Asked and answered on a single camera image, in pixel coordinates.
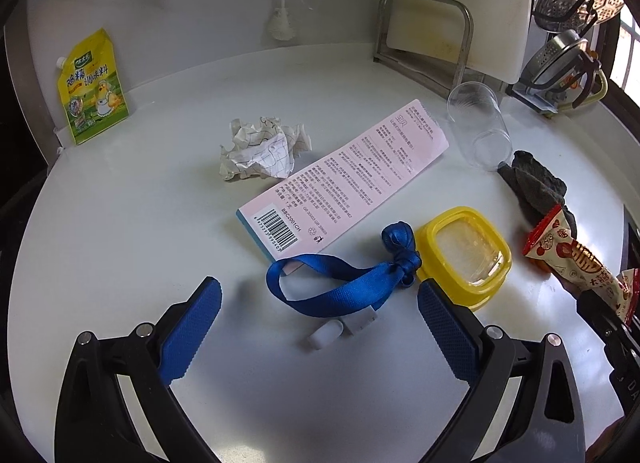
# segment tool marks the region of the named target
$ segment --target yellow seasoning pouch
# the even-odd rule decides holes
[[[129,116],[107,32],[100,29],[75,46],[62,67],[58,90],[76,144]]]

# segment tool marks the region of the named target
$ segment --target red and white snack package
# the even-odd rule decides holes
[[[640,270],[626,269],[618,277],[596,259],[587,247],[571,237],[562,207],[556,205],[529,234],[522,253],[544,261],[580,291],[592,289],[629,324],[638,304]]]

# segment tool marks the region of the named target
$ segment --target white cutting board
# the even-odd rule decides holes
[[[524,58],[531,0],[458,0],[474,20],[467,66],[514,84]],[[394,0],[387,44],[398,50],[458,61],[464,21],[449,5]]]

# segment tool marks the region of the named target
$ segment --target chicken essence seasoning packet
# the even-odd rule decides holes
[[[60,100],[76,144],[129,116],[113,45],[103,29],[77,44],[58,66],[62,66]]]
[[[640,295],[640,270],[627,269],[614,277],[591,251],[571,237],[560,205],[556,205],[530,233],[522,252],[546,263],[559,277],[580,291],[592,289],[629,325]]]

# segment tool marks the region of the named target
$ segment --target dark gray cloth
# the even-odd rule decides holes
[[[575,217],[564,204],[566,184],[551,174],[533,154],[516,151],[511,165],[501,164],[498,174],[518,197],[520,208],[532,226],[540,223],[553,207],[560,204],[571,228],[571,235],[576,238],[578,231]]]

